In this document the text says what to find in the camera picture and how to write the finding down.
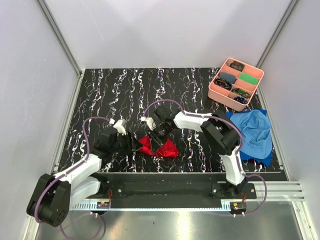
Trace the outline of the red cloth napkin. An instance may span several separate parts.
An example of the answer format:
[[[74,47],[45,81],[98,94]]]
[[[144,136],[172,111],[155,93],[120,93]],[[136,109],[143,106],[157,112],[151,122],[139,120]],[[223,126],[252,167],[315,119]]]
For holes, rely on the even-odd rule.
[[[176,158],[180,154],[175,144],[169,138],[167,139],[166,143],[155,153],[152,153],[151,141],[147,135],[138,141],[142,144],[142,148],[140,148],[138,151],[149,156]]]

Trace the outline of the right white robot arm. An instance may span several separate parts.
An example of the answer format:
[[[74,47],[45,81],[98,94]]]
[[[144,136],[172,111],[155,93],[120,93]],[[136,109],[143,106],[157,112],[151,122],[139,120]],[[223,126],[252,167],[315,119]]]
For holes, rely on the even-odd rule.
[[[218,153],[226,173],[226,183],[213,186],[211,194],[217,198],[239,198],[245,192],[247,180],[240,165],[241,133],[226,114],[220,110],[214,113],[193,113],[185,110],[171,111],[158,108],[154,111],[157,117],[142,117],[149,127],[148,137],[150,151],[154,154],[167,142],[172,131],[188,129],[204,134],[212,149]]]

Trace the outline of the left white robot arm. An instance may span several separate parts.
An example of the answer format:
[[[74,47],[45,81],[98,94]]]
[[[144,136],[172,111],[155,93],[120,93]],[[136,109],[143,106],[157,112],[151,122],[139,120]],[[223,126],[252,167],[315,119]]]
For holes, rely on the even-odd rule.
[[[55,174],[43,174],[35,186],[26,213],[40,223],[58,227],[69,210],[90,196],[103,198],[108,193],[98,171],[114,153],[128,155],[143,147],[131,132],[102,134],[84,158]]]

